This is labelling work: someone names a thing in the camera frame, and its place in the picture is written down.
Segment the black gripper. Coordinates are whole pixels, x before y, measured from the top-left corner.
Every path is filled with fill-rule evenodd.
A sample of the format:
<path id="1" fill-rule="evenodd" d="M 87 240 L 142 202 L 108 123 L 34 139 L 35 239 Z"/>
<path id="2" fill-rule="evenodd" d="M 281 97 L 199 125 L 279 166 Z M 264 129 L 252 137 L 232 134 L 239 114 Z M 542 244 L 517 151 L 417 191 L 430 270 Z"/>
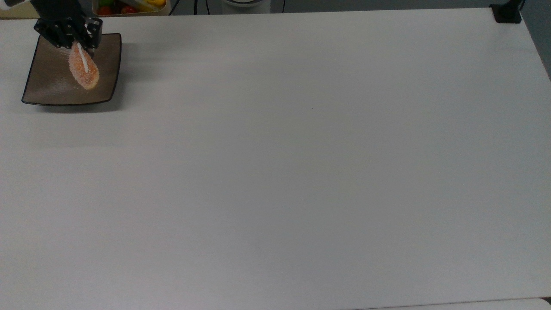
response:
<path id="1" fill-rule="evenodd" d="M 73 36 L 61 23 L 67 21 L 80 27 L 85 26 L 85 49 L 99 47 L 103 21 L 87 18 L 78 0 L 31 0 L 30 3 L 39 14 L 34 29 L 53 47 L 71 49 Z"/>

